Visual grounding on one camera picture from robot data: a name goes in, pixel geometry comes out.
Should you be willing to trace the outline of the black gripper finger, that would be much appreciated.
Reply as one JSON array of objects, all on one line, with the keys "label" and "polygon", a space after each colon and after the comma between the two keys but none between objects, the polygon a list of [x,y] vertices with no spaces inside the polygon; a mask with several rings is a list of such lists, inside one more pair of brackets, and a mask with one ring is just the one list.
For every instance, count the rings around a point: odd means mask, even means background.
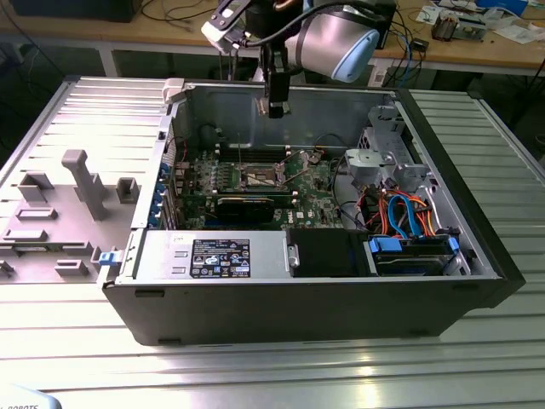
[{"label": "black gripper finger", "polygon": [[282,118],[290,89],[288,51],[283,43],[268,43],[261,47],[261,68],[265,83],[261,101],[267,116]]}]

